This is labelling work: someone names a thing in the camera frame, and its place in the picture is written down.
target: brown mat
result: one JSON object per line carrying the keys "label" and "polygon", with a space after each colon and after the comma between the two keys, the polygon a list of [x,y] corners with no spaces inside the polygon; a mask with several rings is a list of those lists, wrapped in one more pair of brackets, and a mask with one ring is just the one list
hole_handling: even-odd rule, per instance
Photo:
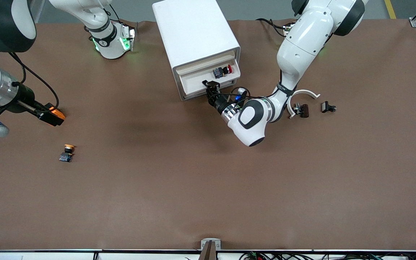
{"label": "brown mat", "polygon": [[[282,39],[264,23],[230,25],[242,46],[237,86],[270,94]],[[364,20],[333,37],[299,85],[322,97],[293,100],[311,116],[269,124],[254,148],[205,97],[180,101],[155,23],[138,33],[136,52],[111,61],[82,25],[38,25],[20,57],[68,118],[54,128],[2,115],[0,249],[192,248],[218,237],[225,248],[416,250],[416,29],[407,20]],[[8,54],[0,66],[21,77]],[[53,102],[33,76],[26,84]],[[325,100],[335,114],[320,113]],[[72,163],[58,161],[65,143],[78,146]]]}

